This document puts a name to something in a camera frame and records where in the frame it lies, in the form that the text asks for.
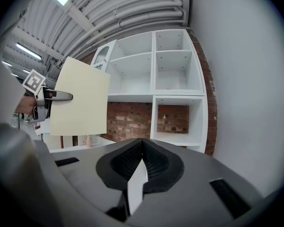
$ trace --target person's hand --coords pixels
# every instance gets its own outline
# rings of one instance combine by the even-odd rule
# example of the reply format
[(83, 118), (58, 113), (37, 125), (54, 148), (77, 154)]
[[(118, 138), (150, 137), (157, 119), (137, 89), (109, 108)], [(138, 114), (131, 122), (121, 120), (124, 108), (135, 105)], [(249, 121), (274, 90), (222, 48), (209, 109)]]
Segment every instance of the person's hand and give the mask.
[(35, 106), (37, 106), (37, 102), (34, 96), (23, 96), (15, 112), (33, 115)]

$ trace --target cubby compartment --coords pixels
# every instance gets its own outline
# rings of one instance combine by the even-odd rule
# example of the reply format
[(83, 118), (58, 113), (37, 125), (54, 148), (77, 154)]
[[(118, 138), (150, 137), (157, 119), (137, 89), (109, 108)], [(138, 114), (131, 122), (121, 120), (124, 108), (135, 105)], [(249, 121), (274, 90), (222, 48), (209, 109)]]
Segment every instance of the cubby compartment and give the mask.
[(151, 92), (151, 52), (110, 61), (108, 94), (149, 94)]
[[(189, 126), (187, 134), (158, 132), (159, 105), (189, 106)], [(151, 139), (164, 141), (188, 149), (205, 151), (207, 137), (207, 100), (203, 96), (154, 96), (152, 102)]]
[(192, 51), (186, 30), (173, 29), (156, 31), (156, 51), (189, 50)]
[(156, 92), (199, 92), (203, 85), (200, 69), (191, 51), (156, 52), (154, 63)]
[(153, 32), (142, 33), (118, 40), (112, 52), (111, 60), (152, 52)]

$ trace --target black slot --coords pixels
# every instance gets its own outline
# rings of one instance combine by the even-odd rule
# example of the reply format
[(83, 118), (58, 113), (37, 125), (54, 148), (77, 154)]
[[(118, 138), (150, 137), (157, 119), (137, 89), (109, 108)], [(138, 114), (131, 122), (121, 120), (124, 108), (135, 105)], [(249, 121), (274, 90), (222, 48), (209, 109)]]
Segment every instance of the black slot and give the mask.
[(78, 161), (79, 160), (76, 157), (72, 157), (72, 158), (67, 158), (67, 159), (55, 161), (55, 163), (56, 163), (57, 167), (60, 167), (60, 166), (69, 165), (69, 164), (72, 164), (72, 163), (75, 163), (75, 162), (78, 162)]
[(211, 181), (209, 184), (234, 218), (250, 210), (250, 206), (223, 179)]

